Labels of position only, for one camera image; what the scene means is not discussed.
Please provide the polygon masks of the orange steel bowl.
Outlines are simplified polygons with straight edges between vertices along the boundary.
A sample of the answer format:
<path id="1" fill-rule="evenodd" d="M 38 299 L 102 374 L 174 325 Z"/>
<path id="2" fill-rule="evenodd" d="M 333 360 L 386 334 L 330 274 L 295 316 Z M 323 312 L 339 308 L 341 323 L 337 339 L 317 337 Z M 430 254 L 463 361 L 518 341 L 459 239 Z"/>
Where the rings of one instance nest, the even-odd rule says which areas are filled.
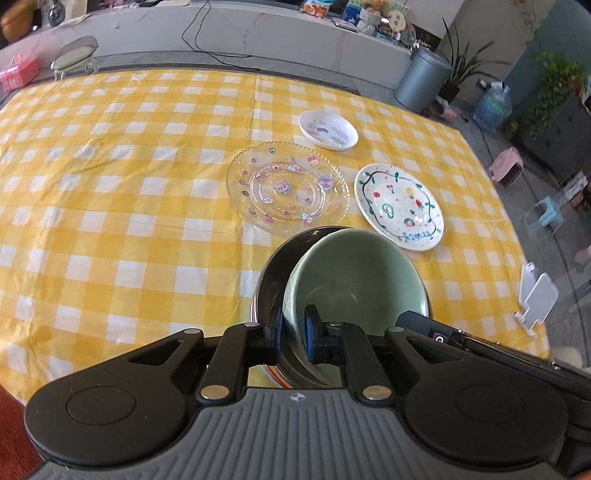
<path id="1" fill-rule="evenodd" d="M 280 360 L 270 375 L 287 388 L 335 388 L 341 373 L 312 365 L 305 351 L 304 309 L 322 321 L 359 325 L 382 335 L 399 316 L 430 313 L 427 290 L 405 252 L 368 230 L 319 227 L 291 237 L 270 257 L 256 285 L 250 317 L 283 314 Z"/>

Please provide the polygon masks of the green ceramic bowl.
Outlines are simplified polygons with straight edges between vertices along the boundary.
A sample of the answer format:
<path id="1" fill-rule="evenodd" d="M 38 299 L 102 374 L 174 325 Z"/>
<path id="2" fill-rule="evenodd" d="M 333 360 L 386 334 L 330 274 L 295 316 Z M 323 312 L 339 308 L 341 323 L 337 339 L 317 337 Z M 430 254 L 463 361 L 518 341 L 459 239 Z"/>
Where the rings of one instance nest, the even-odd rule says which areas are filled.
<path id="1" fill-rule="evenodd" d="M 429 300 L 409 257 L 383 236 L 342 229 L 315 243 L 297 262 L 283 294 L 291 336 L 304 340 L 304 308 L 315 305 L 324 322 L 356 324 L 380 335 L 399 316 L 427 316 Z"/>

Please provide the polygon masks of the white painted ceramic plate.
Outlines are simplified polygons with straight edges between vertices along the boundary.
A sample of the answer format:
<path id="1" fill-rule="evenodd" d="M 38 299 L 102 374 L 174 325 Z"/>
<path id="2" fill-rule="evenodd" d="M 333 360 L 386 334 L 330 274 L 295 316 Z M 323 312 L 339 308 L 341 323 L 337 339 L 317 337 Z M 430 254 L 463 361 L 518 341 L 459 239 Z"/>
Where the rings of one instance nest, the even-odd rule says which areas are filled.
<path id="1" fill-rule="evenodd" d="M 429 251 L 443 239 L 445 220 L 435 196 L 415 176 L 373 163 L 353 183 L 363 217 L 379 234 L 406 250 Z"/>

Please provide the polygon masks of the clear glass patterned plate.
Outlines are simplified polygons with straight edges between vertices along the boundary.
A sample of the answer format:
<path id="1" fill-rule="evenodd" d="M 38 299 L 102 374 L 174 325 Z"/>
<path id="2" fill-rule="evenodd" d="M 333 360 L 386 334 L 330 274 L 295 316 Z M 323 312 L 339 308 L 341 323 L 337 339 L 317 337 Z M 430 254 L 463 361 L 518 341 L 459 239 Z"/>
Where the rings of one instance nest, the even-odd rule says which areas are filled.
<path id="1" fill-rule="evenodd" d="M 341 170 L 296 143 L 270 141 L 239 151 L 228 165 L 226 191 L 245 221 L 283 237 L 339 224 L 349 212 Z"/>

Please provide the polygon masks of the small white sticker plate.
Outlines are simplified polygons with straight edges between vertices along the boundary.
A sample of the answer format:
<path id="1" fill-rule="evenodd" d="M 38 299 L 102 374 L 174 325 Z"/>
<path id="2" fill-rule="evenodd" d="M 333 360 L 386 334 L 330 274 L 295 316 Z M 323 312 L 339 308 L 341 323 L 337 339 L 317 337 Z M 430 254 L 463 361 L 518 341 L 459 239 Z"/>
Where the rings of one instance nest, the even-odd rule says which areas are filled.
<path id="1" fill-rule="evenodd" d="M 352 149 L 360 139 L 351 122 L 324 110 L 304 111 L 298 116 L 297 124 L 311 143 L 332 151 Z"/>

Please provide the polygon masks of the white phone stand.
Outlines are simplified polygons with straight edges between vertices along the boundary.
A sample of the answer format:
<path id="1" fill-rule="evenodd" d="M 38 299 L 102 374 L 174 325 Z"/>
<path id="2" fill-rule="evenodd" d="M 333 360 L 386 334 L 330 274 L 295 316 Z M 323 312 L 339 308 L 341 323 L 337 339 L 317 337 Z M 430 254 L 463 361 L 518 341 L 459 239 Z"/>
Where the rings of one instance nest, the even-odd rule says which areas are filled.
<path id="1" fill-rule="evenodd" d="M 550 276 L 538 274 L 533 262 L 524 264 L 518 289 L 519 308 L 513 318 L 529 337 L 536 339 L 535 327 L 544 324 L 558 298 L 559 290 Z"/>

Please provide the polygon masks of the blue plastic stool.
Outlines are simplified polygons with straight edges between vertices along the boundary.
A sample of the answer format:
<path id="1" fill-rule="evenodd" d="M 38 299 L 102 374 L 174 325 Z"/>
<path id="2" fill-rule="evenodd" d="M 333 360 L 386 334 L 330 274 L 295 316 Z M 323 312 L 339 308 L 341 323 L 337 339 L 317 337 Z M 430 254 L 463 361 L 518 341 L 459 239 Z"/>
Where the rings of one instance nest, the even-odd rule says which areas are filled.
<path id="1" fill-rule="evenodd" d="M 565 201 L 560 196 L 546 196 L 538 201 L 524 216 L 524 225 L 530 236 L 537 236 L 542 231 L 555 235 L 564 224 L 562 207 Z"/>

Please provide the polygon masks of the yellow checkered tablecloth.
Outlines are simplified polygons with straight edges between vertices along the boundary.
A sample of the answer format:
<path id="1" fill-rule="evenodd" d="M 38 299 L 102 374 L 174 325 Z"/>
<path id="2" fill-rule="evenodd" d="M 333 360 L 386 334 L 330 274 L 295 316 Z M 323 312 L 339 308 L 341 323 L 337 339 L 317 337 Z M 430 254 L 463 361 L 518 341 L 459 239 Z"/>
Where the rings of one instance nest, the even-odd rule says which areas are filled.
<path id="1" fill-rule="evenodd" d="M 117 72 L 49 82 L 1 109 L 1 383 L 47 382 L 177 330 L 243 321 L 280 237 L 245 222 L 225 187 L 246 147 L 301 142 L 298 116 L 345 117 L 360 140 L 329 159 L 414 174 L 446 228 L 412 261 L 435 318 L 546 357 L 514 319 L 525 255 L 463 136 L 327 87 L 216 71 Z"/>

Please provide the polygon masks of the blue water jug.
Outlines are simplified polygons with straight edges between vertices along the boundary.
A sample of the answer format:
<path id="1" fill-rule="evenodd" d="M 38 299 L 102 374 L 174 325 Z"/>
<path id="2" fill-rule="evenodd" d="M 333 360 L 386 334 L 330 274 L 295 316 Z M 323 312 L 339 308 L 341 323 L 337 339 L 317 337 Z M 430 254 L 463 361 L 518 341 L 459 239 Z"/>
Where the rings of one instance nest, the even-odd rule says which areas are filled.
<path id="1" fill-rule="evenodd" d="M 504 82 L 494 81 L 473 110 L 472 118 L 480 129 L 494 134 L 509 118 L 513 106 L 511 89 Z"/>

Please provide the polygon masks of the grey trash bin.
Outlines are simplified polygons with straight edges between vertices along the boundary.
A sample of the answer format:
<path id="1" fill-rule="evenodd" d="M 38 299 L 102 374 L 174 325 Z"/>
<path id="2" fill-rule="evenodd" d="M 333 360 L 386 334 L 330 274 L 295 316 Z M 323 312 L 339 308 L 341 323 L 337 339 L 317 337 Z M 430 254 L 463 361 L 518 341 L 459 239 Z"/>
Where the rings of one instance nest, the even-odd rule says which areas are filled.
<path id="1" fill-rule="evenodd" d="M 438 96 L 453 68 L 441 54 L 423 46 L 415 48 L 411 65 L 394 91 L 394 98 L 406 109 L 421 113 Z"/>

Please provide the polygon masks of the tall potted plant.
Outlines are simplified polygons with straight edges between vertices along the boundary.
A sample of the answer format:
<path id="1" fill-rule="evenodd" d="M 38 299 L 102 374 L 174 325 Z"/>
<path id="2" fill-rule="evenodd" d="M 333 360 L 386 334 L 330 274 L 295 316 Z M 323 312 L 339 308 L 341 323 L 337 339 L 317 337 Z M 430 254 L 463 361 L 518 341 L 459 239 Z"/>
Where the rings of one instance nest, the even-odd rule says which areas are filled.
<path id="1" fill-rule="evenodd" d="M 462 84 L 468 79 L 482 77 L 498 80 L 495 74 L 486 72 L 485 67 L 487 65 L 507 65 L 508 62 L 483 57 L 483 54 L 496 43 L 495 40 L 491 40 L 477 50 L 470 52 L 471 43 L 461 43 L 457 26 L 455 24 L 449 26 L 446 20 L 443 20 L 443 24 L 446 31 L 445 39 L 450 47 L 450 52 L 448 54 L 443 53 L 443 57 L 452 67 L 452 72 L 444 82 L 439 96 L 451 104 L 458 96 Z"/>

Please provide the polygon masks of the white marble tv bench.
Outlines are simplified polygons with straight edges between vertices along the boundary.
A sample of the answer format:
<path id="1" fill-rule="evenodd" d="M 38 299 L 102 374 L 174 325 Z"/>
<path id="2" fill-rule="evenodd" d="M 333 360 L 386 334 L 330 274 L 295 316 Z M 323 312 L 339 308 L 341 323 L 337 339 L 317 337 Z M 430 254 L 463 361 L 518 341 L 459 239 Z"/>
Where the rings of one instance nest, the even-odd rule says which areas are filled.
<path id="1" fill-rule="evenodd" d="M 3 48 L 1 63 L 33 54 L 47 67 L 61 47 L 87 35 L 97 39 L 95 55 L 105 68 L 243 69 L 346 89 L 369 85 L 393 90 L 411 65 L 406 48 L 346 31 L 329 20 L 270 4 L 226 1 L 103 10 Z"/>

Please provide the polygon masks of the small round stool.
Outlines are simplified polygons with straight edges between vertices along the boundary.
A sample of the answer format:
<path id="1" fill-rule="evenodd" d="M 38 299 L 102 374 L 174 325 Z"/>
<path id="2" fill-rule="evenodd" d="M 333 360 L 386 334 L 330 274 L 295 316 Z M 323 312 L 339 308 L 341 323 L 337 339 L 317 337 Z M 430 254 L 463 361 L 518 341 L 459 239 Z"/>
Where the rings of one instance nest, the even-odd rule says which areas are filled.
<path id="1" fill-rule="evenodd" d="M 98 41 L 95 37 L 87 35 L 80 37 L 66 45 L 58 52 L 50 65 L 55 80 L 62 80 L 67 73 L 80 68 L 86 74 L 95 74 L 99 71 L 99 65 L 93 55 L 98 49 Z"/>

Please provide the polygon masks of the pink box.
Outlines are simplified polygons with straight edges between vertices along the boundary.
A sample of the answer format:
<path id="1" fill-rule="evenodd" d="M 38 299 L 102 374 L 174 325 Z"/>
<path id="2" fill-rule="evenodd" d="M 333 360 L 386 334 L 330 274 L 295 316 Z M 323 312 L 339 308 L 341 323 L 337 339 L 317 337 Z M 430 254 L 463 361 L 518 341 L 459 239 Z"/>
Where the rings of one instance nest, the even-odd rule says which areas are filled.
<path id="1" fill-rule="evenodd" d="M 38 74 L 39 64 L 36 55 L 17 54 L 12 57 L 10 64 L 1 70 L 1 86 L 5 92 L 12 92 L 31 83 Z"/>

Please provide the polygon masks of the orange round vase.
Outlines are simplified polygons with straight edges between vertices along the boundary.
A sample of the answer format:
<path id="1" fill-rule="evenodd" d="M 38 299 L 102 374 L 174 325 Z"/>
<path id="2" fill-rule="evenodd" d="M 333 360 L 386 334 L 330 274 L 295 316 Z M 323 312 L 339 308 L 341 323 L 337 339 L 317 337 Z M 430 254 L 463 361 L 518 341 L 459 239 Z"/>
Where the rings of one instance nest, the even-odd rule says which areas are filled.
<path id="1" fill-rule="evenodd" d="M 15 43 L 30 32 L 36 2 L 14 0 L 1 2 L 1 34 L 8 43 Z"/>

